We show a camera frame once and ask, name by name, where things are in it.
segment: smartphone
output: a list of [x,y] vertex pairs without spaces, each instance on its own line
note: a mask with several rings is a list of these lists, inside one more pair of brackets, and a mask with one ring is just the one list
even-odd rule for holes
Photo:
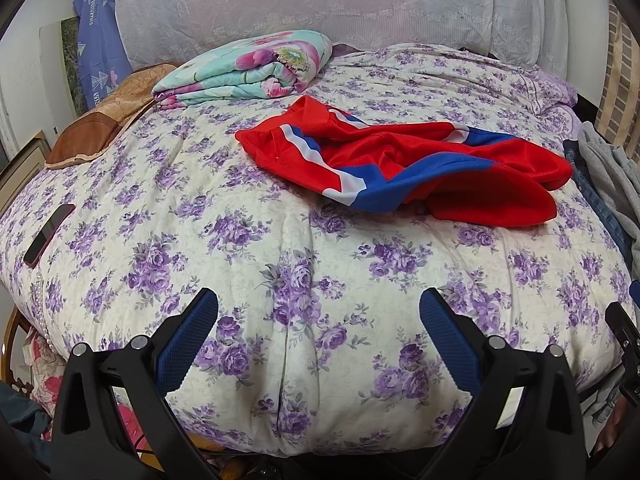
[[46,224],[43,225],[38,236],[35,237],[35,240],[31,243],[29,249],[27,249],[27,252],[24,253],[23,259],[27,266],[33,269],[33,267],[38,264],[44,249],[49,245],[60,224],[62,224],[64,219],[68,217],[75,208],[76,206],[73,204],[63,204],[53,212],[53,215],[51,215]]

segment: metal rivet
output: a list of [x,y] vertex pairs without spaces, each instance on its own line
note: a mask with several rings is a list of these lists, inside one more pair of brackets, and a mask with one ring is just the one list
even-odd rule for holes
[[561,346],[558,345],[549,345],[549,353],[553,357],[562,357],[564,355],[564,350],[562,350]]
[[507,346],[507,342],[499,335],[492,335],[489,338],[489,346],[494,350],[502,350],[505,346]]
[[131,348],[141,350],[146,346],[148,338],[146,335],[137,335],[131,340]]
[[75,356],[80,357],[82,354],[86,352],[87,348],[88,347],[86,343],[78,343],[76,346],[74,346],[74,349],[72,350],[72,352],[74,353]]

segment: denim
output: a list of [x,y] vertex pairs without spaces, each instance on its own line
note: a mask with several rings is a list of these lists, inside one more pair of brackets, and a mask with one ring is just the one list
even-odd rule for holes
[[622,253],[626,268],[631,271],[631,266],[633,264],[631,245],[633,244],[633,240],[622,228],[620,222],[618,222],[611,212],[611,209],[606,206],[600,196],[593,189],[591,175],[589,174],[589,170],[584,159],[580,155],[580,149],[578,149],[578,141],[564,140],[562,142],[562,146],[564,147],[564,158],[566,158],[574,169],[572,178],[575,185],[578,187],[578,190],[580,190],[580,193],[582,193],[582,196],[587,203],[595,211],[596,215],[598,215],[598,218],[611,238],[613,238],[613,241],[620,249],[620,253]]

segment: purple floral comforter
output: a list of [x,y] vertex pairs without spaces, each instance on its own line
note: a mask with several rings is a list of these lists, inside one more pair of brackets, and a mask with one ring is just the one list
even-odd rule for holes
[[[305,92],[372,124],[448,120],[556,152],[579,124],[574,91],[538,70],[414,44],[334,59]],[[168,402],[188,431],[282,455],[447,437],[469,398],[420,324],[428,286],[514,346],[561,345],[580,387],[619,362],[603,313],[631,313],[629,275],[573,182],[527,229],[353,211],[234,139],[295,99],[150,112],[97,160],[27,185],[0,219],[0,278],[58,352],[122,346],[207,286],[218,323]],[[76,210],[31,270],[22,256],[62,203]]]

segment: white stripe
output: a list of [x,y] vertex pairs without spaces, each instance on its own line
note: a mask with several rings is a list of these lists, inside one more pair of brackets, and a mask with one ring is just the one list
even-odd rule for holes
[[354,119],[355,119],[354,121],[350,121],[350,120],[348,120],[348,119],[344,116],[344,114],[341,114],[338,110],[333,110],[332,108],[329,108],[329,112],[330,112],[330,113],[332,113],[332,114],[335,114],[335,116],[336,116],[338,119],[340,119],[343,123],[347,123],[347,124],[350,124],[351,126],[355,126],[355,127],[356,127],[357,129],[359,129],[359,130],[361,130],[361,129],[363,129],[363,128],[368,128],[368,127],[369,127],[369,125],[368,125],[368,124],[363,123],[361,120],[356,119],[355,117],[354,117]]
[[291,126],[283,124],[280,129],[282,130],[285,139],[298,149],[300,155],[302,155],[305,160],[317,164],[340,177],[340,186],[342,187],[342,191],[328,187],[322,192],[324,196],[332,198],[341,204],[351,205],[353,204],[353,201],[356,200],[358,193],[367,189],[367,185],[360,177],[353,176],[345,171],[335,170],[334,168],[327,166],[325,161],[322,160],[322,155],[320,155],[316,150],[312,150],[305,142],[305,139],[301,139],[294,134]]
[[447,137],[442,139],[444,142],[455,142],[457,144],[462,144],[466,141],[466,138],[469,136],[469,128],[463,126],[462,124],[451,123],[455,128]]

